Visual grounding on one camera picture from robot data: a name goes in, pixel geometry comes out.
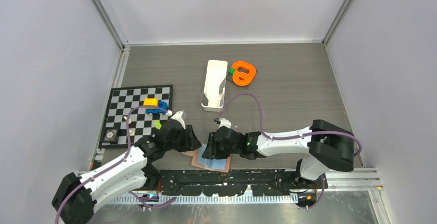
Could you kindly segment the brown leather card holder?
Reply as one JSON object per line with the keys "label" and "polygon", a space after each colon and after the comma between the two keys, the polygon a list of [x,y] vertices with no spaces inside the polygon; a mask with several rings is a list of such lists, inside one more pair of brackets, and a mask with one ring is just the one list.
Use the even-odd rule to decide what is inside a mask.
{"label": "brown leather card holder", "polygon": [[202,144],[200,148],[197,148],[194,151],[182,152],[182,154],[192,157],[191,165],[194,167],[228,173],[230,168],[230,157],[227,159],[205,159],[202,157],[202,154],[205,152],[206,147],[206,144]]}

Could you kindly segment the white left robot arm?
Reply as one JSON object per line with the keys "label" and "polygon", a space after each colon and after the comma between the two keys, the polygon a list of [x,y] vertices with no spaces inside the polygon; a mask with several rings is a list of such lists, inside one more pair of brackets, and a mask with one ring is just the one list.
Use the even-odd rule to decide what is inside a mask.
{"label": "white left robot arm", "polygon": [[138,139],[128,151],[107,164],[82,175],[63,177],[53,199],[57,211],[55,222],[88,223],[104,205],[118,196],[143,187],[154,189],[158,173],[152,162],[169,150],[194,151],[201,142],[192,125],[177,120],[164,123],[154,135]]}

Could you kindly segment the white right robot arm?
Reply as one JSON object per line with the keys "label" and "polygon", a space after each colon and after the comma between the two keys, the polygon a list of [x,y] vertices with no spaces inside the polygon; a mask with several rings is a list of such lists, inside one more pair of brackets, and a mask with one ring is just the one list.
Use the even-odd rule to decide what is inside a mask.
{"label": "white right robot arm", "polygon": [[308,188],[329,170],[350,172],[354,169],[354,135],[322,119],[295,131],[242,134],[233,130],[226,119],[210,137],[202,157],[209,160],[224,160],[232,154],[255,160],[276,154],[304,154],[296,166],[294,181],[301,188]]}

